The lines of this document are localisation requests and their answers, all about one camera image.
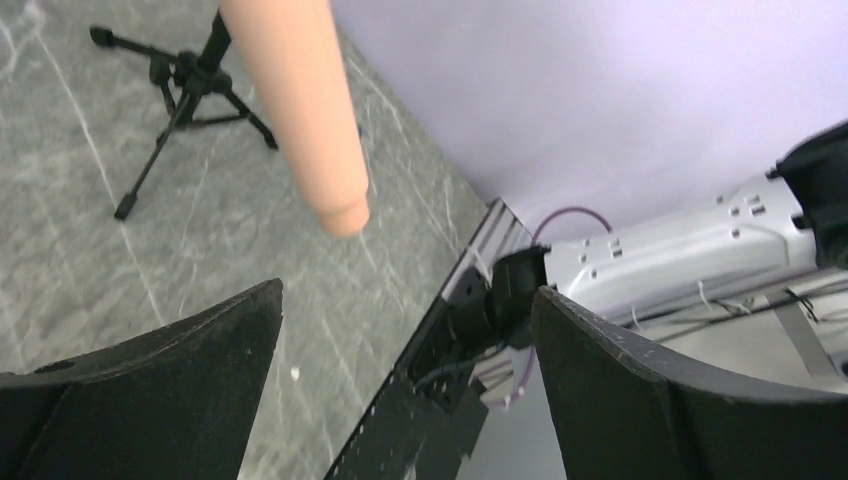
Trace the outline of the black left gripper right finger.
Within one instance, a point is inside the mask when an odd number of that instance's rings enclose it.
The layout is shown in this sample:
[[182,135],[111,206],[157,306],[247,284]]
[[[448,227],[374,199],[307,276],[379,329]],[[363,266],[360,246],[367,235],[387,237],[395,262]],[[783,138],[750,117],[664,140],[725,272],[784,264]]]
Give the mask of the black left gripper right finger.
[[557,291],[532,334],[570,479],[843,479],[847,398],[731,372]]

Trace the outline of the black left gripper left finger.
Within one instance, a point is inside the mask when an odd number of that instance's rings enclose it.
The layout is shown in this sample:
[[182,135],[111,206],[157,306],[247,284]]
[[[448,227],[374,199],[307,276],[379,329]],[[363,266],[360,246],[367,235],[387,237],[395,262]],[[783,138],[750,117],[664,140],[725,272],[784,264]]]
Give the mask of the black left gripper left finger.
[[108,348],[1,377],[5,479],[234,479],[282,325],[268,280]]

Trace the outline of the black tripod microphone stand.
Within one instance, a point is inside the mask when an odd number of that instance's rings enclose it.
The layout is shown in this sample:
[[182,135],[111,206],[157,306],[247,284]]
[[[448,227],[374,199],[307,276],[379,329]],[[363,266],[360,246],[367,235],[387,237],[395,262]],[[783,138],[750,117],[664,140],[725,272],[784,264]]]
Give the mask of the black tripod microphone stand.
[[[116,220],[124,221],[130,215],[150,170],[175,132],[247,121],[262,135],[269,149],[278,148],[270,128],[236,95],[231,76],[221,68],[221,62],[231,45],[231,37],[220,13],[215,14],[210,35],[200,53],[190,50],[170,53],[117,36],[111,29],[99,25],[91,26],[89,34],[98,47],[127,50],[149,59],[149,81],[159,88],[169,115],[169,123],[157,136],[149,159],[133,186],[118,203],[113,214]],[[210,95],[224,97],[236,112],[213,118],[197,118],[195,113],[201,101]]]

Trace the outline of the pink microphone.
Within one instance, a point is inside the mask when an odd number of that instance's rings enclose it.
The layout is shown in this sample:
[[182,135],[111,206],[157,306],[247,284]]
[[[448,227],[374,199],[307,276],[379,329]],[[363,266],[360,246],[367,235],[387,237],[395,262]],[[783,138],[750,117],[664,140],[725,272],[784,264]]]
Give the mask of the pink microphone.
[[369,179],[331,5],[327,1],[223,1],[299,193],[335,236],[367,224]]

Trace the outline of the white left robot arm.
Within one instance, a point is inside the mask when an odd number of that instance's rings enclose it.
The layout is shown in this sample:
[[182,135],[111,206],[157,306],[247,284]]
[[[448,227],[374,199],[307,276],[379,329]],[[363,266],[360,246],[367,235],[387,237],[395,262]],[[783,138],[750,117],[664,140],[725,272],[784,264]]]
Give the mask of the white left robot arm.
[[827,208],[803,209],[790,157],[707,204],[580,241],[512,250],[492,208],[456,258],[395,231],[415,269],[354,276],[341,249],[266,203],[187,257],[166,289],[196,314],[135,338],[1,376],[5,479],[241,479],[262,431],[293,429],[270,373],[290,326],[404,340],[334,452],[327,479],[450,479],[487,410],[475,364],[532,346],[575,479],[843,479],[847,400],[707,366],[636,335],[641,320],[840,265]]

